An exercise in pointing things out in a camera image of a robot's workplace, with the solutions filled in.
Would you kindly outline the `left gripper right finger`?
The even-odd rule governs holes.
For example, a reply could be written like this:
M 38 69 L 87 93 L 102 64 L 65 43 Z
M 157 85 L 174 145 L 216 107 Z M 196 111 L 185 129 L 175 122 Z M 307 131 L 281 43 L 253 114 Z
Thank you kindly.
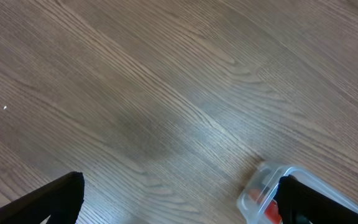
M 358 213 L 293 177 L 282 177 L 275 201 L 283 224 L 358 224 Z

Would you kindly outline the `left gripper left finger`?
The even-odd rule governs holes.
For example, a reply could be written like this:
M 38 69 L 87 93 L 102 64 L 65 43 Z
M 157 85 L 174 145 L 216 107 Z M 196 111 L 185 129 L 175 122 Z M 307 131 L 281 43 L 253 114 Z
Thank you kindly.
M 84 202 L 81 172 L 69 172 L 0 208 L 0 223 L 75 223 Z

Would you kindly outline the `orange tube white cap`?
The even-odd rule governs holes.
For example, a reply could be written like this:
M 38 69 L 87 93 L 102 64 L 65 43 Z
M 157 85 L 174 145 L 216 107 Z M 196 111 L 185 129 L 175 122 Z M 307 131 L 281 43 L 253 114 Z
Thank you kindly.
M 264 194 L 259 189 L 251 189 L 249 190 L 249 197 L 258 205 L 261 205 Z M 282 224 L 282 218 L 278 212 L 278 205 L 274 199 L 272 199 L 267 205 L 267 208 L 264 211 L 264 215 L 273 224 Z

